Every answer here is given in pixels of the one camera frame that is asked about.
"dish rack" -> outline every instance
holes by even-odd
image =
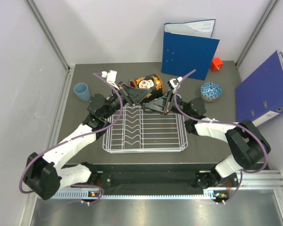
[[[108,121],[118,115],[119,111]],[[120,119],[103,138],[103,149],[110,153],[180,152],[187,146],[182,115],[145,113],[140,106],[125,105]]]

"binder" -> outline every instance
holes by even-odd
[[[219,39],[212,38],[215,19],[187,23],[167,23],[164,27],[161,72],[205,80]]]
[[[258,126],[283,113],[283,53],[274,52],[235,90],[237,120]]]

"bowl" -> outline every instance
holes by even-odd
[[[213,102],[222,94],[222,88],[217,83],[207,82],[200,88],[200,96],[207,102]]]

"blue cup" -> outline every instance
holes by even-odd
[[[78,83],[74,87],[75,94],[84,102],[87,102],[91,98],[89,88],[86,83]]]

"red cube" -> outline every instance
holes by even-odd
[[[223,62],[220,60],[220,58],[215,58],[215,59],[213,59],[213,61],[212,61],[212,64],[211,64],[211,66],[210,66],[210,69],[211,69],[213,72],[217,72],[217,71],[221,70],[222,65],[223,65]]]

